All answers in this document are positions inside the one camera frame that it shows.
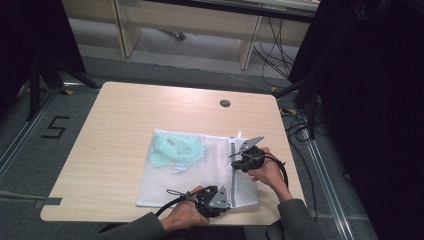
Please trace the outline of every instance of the floor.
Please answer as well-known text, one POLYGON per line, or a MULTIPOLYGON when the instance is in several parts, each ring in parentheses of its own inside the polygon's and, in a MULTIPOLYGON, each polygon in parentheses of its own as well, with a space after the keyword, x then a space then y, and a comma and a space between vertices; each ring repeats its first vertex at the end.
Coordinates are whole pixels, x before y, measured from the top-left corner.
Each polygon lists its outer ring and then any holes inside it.
MULTIPOLYGON (((151 79, 154 84, 181 84, 189 87, 203 86, 202 84, 204 84, 205 88, 211 89, 268 94, 275 89, 282 89, 290 85, 290 83, 284 80, 278 72, 268 65, 264 65, 264 61, 257 53, 252 55, 249 68, 247 70, 241 70, 238 61, 237 42, 234 39, 186 33, 187 39, 181 41, 163 31, 145 29, 131 57, 122 58, 114 25, 72 19, 70 23, 80 53, 83 56, 87 74, 98 82, 115 79, 127 82, 137 82, 138 79, 143 78, 151 79), (175 79, 170 79, 170 75, 172 75, 173 71, 182 74, 175 75, 175 79), (204 76, 205 79, 210 78, 213 80, 200 82, 200 80, 196 80, 199 76, 204 76)), ((278 55, 278 51, 276 51, 275 47, 273 48, 272 44, 262 44, 265 50, 264 52, 260 50, 261 45, 259 43, 255 43, 255 46, 262 54, 271 52, 274 56, 278 55)), ((293 59, 295 59, 297 50, 298 48, 295 47, 284 47, 284 51, 293 59)), ((275 63, 277 65, 279 64, 280 68, 283 68, 281 62, 276 61, 275 63)), ((78 84, 77 81, 66 76, 66 74, 64 75, 64 79, 66 80, 65 82, 74 82, 78 84)), ((59 145, 57 146, 49 146, 49 149, 51 149, 50 151, 54 151, 54 148, 62 149, 60 156, 56 157, 63 159, 63 161, 66 160, 66 154, 64 153, 70 151, 72 146, 69 142, 75 141, 79 131, 78 127, 82 126, 83 120, 90 110, 90 104, 94 102, 96 97, 96 93, 90 92, 85 86, 74 87, 74 90, 75 95, 73 95, 72 101, 69 100, 69 97, 59 95, 54 100, 54 103, 60 102, 60 106, 53 103, 53 106, 50 107, 49 111, 46 113, 47 116, 63 114, 63 106, 67 106, 69 109, 78 109, 78 113, 72 113, 77 116, 73 119, 78 120, 74 123, 77 127, 75 127, 72 136, 67 140, 68 142, 66 142, 66 144, 58 143, 59 145)), ((293 110, 292 101, 295 96, 296 92, 288 95, 284 99, 280 99, 278 101, 279 107, 281 109, 293 110)), ((24 93, 21 100, 11 109, 9 116, 2 119, 0 122, 0 135, 2 136, 0 139, 0 149, 2 151, 7 149, 11 140, 19 132, 25 122, 23 116, 27 115, 27 99, 28 94, 24 93)), ((294 143, 292 146, 292 153, 294 158, 297 159, 296 167, 298 168, 308 209, 311 211, 311 214, 316 214, 318 216, 317 222, 327 233, 329 239, 377 239, 353 186, 343 176, 343 164, 337 156, 337 151, 332 146, 331 133, 326 131, 325 124, 320 124, 316 128, 317 138, 315 143, 321 161, 325 166, 326 172, 328 172, 327 176, 330 181, 330 186, 334 189, 340 209, 342 209, 346 216, 345 220, 348 223, 348 230, 350 231, 348 234, 343 233, 339 228, 340 223, 338 223, 337 216, 335 217, 334 209, 331 207, 332 204, 328 201, 328 193, 323 188, 323 186, 327 187, 328 183, 322 180, 319 171, 317 171, 317 163, 311 157, 311 149, 307 141, 304 141, 305 133, 298 130, 296 127, 300 119, 294 118, 290 113, 283 113, 282 116, 285 128, 291 128, 288 135, 293 133, 293 135, 291 135, 291 139, 294 143)), ((325 123, 325 119, 323 118, 318 119, 318 121, 325 123)), ((32 134, 42 135, 42 132, 39 132, 41 130, 38 129, 44 126, 47 128, 49 122, 50 121, 42 121, 37 130, 35 130, 35 133, 32 134)), ((32 144, 33 141, 35 141, 34 139, 29 139, 28 141, 29 147, 41 144, 32 144)), ((43 188, 43 190, 40 191, 32 191, 32 189, 36 189, 36 187, 21 188, 17 182, 27 181, 28 185, 30 185, 29 183, 34 182, 34 180, 31 177, 27 177, 27 180, 20 179, 19 176, 12 174, 14 171, 38 171, 38 169, 28 170, 32 164, 30 159, 35 157, 42 159, 45 153, 38 153, 38 156, 31 156, 30 153, 31 151, 26 153, 25 150, 22 150, 16 163, 10 167, 8 174, 6 174, 3 179, 0 178, 0 190, 7 190, 19 194, 48 195, 50 188, 43 188)), ((53 164, 51 169, 55 169, 58 174, 61 166, 61 164, 57 164, 57 166, 53 164)), ((39 171, 40 174, 45 175, 43 172, 44 170, 40 169, 39 171)), ((55 181, 55 177, 50 175, 45 179, 47 180, 41 182, 40 185, 51 185, 55 181)), ((33 203, 30 202, 31 201, 28 200, 15 201, 4 197, 0 198, 0 208, 8 209, 7 211, 3 211, 3 209, 0 211, 3 214, 3 217, 0 215, 1 239, 26 239, 29 237, 30 232, 20 230, 22 228, 22 222, 30 229, 41 228, 43 231, 51 232, 61 229, 61 234, 57 236, 68 237, 72 235, 73 232, 70 229, 76 229, 76 231, 83 234, 92 232, 93 229, 99 229, 101 226, 101 224, 60 223, 57 225, 54 223, 40 222, 37 218, 39 209, 34 209, 33 203)), ((265 227, 263 226, 245 227, 246 239, 266 239, 264 236, 264 229, 265 227)), ((39 233, 36 236, 38 236, 39 239, 55 239, 55 235, 49 236, 48 233, 39 233)))

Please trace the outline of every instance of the light wooden tabletop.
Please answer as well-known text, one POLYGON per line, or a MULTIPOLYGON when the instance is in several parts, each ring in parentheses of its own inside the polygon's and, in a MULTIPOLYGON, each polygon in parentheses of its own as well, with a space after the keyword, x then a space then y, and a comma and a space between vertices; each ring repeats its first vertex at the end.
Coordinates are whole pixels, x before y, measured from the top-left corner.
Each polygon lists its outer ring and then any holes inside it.
MULTIPOLYGON (((136 207, 142 170, 155 128, 253 138, 282 162, 294 198, 304 199, 284 131, 271 95, 108 82, 103 85, 46 205, 45 221, 130 222, 158 208, 136 207), (230 107, 222 107, 228 100, 230 107)), ((278 199, 257 183, 260 204, 212 218, 211 224, 269 225, 280 218, 278 199)), ((168 209, 161 217, 167 215, 168 209)))

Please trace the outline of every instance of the teal cloth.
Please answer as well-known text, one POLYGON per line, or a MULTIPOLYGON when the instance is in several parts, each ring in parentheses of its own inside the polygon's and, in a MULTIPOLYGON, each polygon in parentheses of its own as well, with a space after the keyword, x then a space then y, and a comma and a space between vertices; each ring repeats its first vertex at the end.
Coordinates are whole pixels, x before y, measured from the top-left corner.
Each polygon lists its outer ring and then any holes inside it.
POLYGON ((149 149, 149 159, 154 167, 171 162, 190 165, 204 157, 203 144, 191 136, 155 133, 149 149))

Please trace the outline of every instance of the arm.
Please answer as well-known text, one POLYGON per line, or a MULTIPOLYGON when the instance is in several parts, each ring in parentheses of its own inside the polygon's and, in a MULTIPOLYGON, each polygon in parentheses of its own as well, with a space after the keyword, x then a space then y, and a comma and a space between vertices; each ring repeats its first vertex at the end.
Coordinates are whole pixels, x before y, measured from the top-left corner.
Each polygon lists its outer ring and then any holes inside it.
POLYGON ((177 229, 187 229, 194 225, 207 225, 209 219, 204 218, 196 210, 194 202, 183 201, 178 203, 172 212, 162 220, 159 220, 153 213, 135 220, 134 222, 119 226, 107 232, 92 236, 90 240, 95 239, 161 239, 165 233, 177 229))
POLYGON ((286 186, 277 163, 265 159, 260 169, 248 171, 253 181, 261 181, 270 186, 280 201, 278 211, 284 228, 286 239, 326 239, 319 226, 312 220, 309 212, 300 199, 293 199, 286 186))

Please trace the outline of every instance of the white mesh laundry bag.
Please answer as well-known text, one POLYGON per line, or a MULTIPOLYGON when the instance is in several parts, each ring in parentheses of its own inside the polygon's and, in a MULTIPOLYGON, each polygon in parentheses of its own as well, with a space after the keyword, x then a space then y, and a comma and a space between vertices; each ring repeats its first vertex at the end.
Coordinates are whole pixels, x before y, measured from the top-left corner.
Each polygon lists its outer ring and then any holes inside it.
POLYGON ((229 156, 243 138, 216 137, 155 129, 141 177, 137 206, 162 207, 176 198, 167 190, 191 191, 198 185, 226 186, 233 208, 258 204, 256 184, 234 171, 229 156))

